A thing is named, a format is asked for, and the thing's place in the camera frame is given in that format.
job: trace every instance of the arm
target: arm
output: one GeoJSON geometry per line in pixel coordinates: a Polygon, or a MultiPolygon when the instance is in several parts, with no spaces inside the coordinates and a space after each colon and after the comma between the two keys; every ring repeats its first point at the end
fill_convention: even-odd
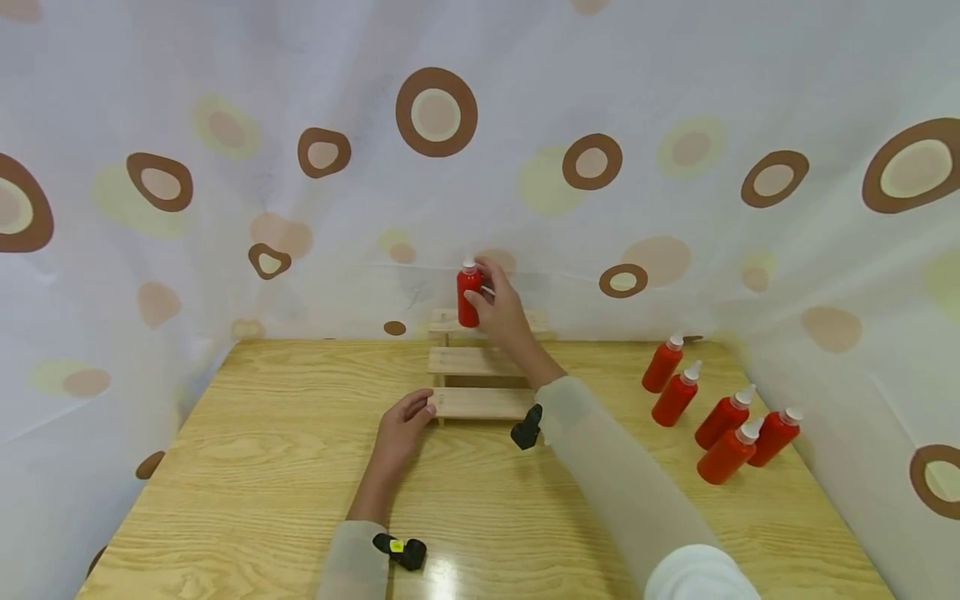
{"type": "Polygon", "coordinates": [[[382,600],[387,594],[389,559],[373,547],[387,531],[390,510],[420,432],[437,408],[428,404],[433,390],[404,396],[380,420],[367,470],[357,487],[347,520],[337,525],[326,556],[317,600],[382,600]]]}
{"type": "MultiPolygon", "coordinates": [[[[752,588],[733,561],[719,550],[714,555],[706,548],[718,548],[719,544],[684,493],[587,386],[567,376],[534,339],[519,296],[499,266],[482,258],[477,258],[477,263],[489,278],[495,296],[468,292],[468,300],[477,308],[480,324],[491,340],[516,362],[538,390],[537,403],[543,409],[540,429],[610,532],[637,588],[646,588],[648,597],[684,597],[674,575],[684,571],[691,555],[684,556],[679,566],[665,564],[677,561],[664,559],[686,546],[684,551],[698,549],[701,558],[707,557],[707,563],[727,563],[722,565],[726,572],[719,578],[713,577],[708,588],[723,589],[724,581],[717,579],[733,579],[731,589],[746,589],[749,594],[752,588]],[[651,574],[658,565],[661,567],[654,581],[651,574]],[[666,577],[665,566],[671,567],[666,577]]],[[[701,558],[693,560],[702,563],[701,558]]]]}

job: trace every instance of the gray sleeve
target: gray sleeve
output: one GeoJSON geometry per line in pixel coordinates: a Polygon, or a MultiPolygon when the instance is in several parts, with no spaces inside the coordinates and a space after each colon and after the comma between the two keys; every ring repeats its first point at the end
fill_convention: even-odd
{"type": "Polygon", "coordinates": [[[637,595],[674,550],[719,547],[684,493],[580,379],[567,376],[543,386],[537,402],[545,442],[610,532],[637,595]]]}
{"type": "Polygon", "coordinates": [[[317,600],[384,600],[390,559],[373,547],[373,537],[386,531],[369,521],[338,524],[326,555],[317,600]]]}

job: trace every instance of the polka dot curtain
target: polka dot curtain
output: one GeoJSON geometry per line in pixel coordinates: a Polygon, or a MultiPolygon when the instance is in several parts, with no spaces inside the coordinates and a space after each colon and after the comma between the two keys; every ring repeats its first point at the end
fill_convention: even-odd
{"type": "Polygon", "coordinates": [[[482,253],[561,338],[725,344],[806,409],[894,591],[949,597],[958,29],[949,2],[0,0],[0,596],[78,588],[233,344],[423,338],[482,253]]]}

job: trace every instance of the human hand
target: human hand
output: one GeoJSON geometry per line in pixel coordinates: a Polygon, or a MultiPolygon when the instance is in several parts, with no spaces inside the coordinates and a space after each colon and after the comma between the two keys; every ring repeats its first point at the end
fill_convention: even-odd
{"type": "Polygon", "coordinates": [[[480,328],[487,333],[491,342],[508,354],[514,354],[519,348],[535,342],[523,313],[520,295],[496,261],[485,256],[477,256],[475,260],[483,274],[484,285],[492,288],[493,294],[486,290],[483,294],[467,290],[464,297],[477,309],[480,328]]]}
{"type": "Polygon", "coordinates": [[[403,476],[420,448],[420,432],[437,414],[437,406],[427,402],[432,395],[430,389],[416,390],[384,413],[376,431],[368,472],[389,480],[403,476]]]}

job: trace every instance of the wooden shelf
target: wooden shelf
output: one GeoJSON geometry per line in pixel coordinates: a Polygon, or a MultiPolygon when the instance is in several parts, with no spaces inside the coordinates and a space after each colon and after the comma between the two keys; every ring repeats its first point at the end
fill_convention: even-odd
{"type": "MultiPolygon", "coordinates": [[[[527,316],[527,323],[530,324],[530,330],[538,340],[554,339],[556,334],[550,330],[550,325],[546,321],[546,311],[544,310],[524,310],[527,316]]],[[[468,334],[482,334],[479,329],[470,329],[463,327],[457,321],[456,308],[437,308],[430,315],[430,336],[443,337],[446,335],[456,336],[468,334]]]]}
{"type": "Polygon", "coordinates": [[[533,390],[434,388],[437,419],[523,420],[534,405],[533,390]]]}
{"type": "Polygon", "coordinates": [[[431,348],[426,369],[435,375],[523,375],[512,360],[494,348],[431,348]]]}

